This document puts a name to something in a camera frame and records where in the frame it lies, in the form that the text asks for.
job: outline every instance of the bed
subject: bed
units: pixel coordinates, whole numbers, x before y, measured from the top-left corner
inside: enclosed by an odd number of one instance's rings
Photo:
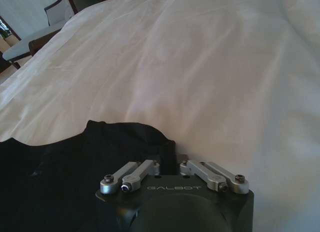
[[[139,122],[246,175],[254,231],[319,231],[320,0],[108,0],[0,85],[0,141]]]

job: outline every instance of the metal linkage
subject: metal linkage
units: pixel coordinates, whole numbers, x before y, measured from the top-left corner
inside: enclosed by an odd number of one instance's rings
[[[213,162],[204,162],[203,164],[209,170],[222,175],[226,178],[229,189],[236,194],[247,194],[249,192],[249,182],[242,174],[232,174],[221,166]]]
[[[134,172],[122,178],[121,190],[123,192],[133,192],[141,187],[141,181],[146,175],[159,175],[160,165],[155,160],[145,160]]]
[[[199,176],[213,191],[225,192],[229,187],[236,194],[249,192],[249,182],[243,175],[234,175],[213,162],[185,160],[180,164],[180,174]]]
[[[226,178],[213,173],[208,168],[204,167],[200,162],[195,160],[186,160],[180,164],[180,173],[182,175],[197,175],[209,189],[217,192],[225,192],[228,189]]]
[[[122,182],[122,178],[132,173],[136,168],[138,168],[139,164],[140,162],[128,162],[114,174],[107,174],[104,176],[104,179],[100,181],[101,194],[106,195],[117,192]]]

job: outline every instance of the white duvet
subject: white duvet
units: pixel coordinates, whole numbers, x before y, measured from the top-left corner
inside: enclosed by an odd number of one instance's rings
[[[254,231],[320,231],[320,0],[109,0],[0,85],[0,140],[152,125],[246,175]]]

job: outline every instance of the black cloth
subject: black cloth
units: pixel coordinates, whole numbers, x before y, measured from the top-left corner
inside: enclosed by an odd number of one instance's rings
[[[175,142],[140,123],[89,121],[83,133],[41,146],[0,143],[0,231],[96,231],[95,192],[129,161],[156,159],[176,174]]]

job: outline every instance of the screw head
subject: screw head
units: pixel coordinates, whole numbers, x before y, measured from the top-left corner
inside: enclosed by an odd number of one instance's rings
[[[225,182],[219,183],[218,191],[219,192],[226,192],[228,190],[228,186]]]
[[[237,174],[235,176],[235,180],[238,181],[239,183],[244,183],[246,181],[246,177],[242,174]]]
[[[112,174],[107,174],[104,176],[104,181],[106,183],[112,183],[114,181],[114,176]]]
[[[123,183],[123,185],[121,185],[121,190],[125,193],[130,192],[131,189],[132,189],[132,187],[131,187],[131,184],[129,184],[129,183]]]

